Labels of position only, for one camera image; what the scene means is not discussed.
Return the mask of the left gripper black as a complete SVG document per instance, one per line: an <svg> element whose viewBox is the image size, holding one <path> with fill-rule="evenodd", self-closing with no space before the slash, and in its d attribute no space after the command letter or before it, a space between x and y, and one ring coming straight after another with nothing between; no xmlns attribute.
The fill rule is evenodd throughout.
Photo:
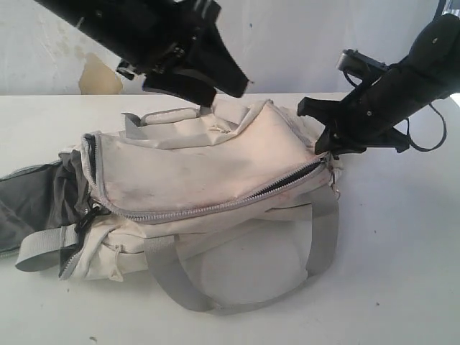
<svg viewBox="0 0 460 345"><path fill-rule="evenodd" d="M245 94L249 79L217 29L221 6L216 1L123 1L118 11L117 39L124 44L118 56L133 65L137 75L156 72L146 75L143 91L204 107L212 105L215 88L234 98ZM186 75L164 73L184 59L196 40L194 62L213 87Z"/></svg>

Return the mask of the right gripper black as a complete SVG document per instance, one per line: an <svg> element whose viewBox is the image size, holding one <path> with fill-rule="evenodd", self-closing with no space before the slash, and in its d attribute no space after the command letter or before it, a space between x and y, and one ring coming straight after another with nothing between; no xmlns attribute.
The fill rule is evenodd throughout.
<svg viewBox="0 0 460 345"><path fill-rule="evenodd" d="M326 125L315 143L316 155L363 153L368 148L394 148L401 153L409 148L408 137L371 104L364 91L352 91L340 101L304 97L297 105L297 115Z"/></svg>

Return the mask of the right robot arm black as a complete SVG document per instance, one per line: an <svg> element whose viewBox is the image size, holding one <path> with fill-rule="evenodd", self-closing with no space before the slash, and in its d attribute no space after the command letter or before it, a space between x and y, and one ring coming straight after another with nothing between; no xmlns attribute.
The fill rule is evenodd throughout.
<svg viewBox="0 0 460 345"><path fill-rule="evenodd" d="M315 144L317 155L337 157L367 148L414 146L395 125L433 101L459 92L459 18L444 14L417 36L398 63L383 65L357 51L345 51L340 68L361 83L340 101L305 97L298 116L311 116L325 126Z"/></svg>

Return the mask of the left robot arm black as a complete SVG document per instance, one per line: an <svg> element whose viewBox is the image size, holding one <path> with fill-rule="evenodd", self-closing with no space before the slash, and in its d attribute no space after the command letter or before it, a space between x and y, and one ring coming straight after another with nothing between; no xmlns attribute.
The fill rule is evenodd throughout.
<svg viewBox="0 0 460 345"><path fill-rule="evenodd" d="M216 26L216 1L47 0L40 5L120 57L118 74L143 75L143 91L212 105L240 98L249 79Z"/></svg>

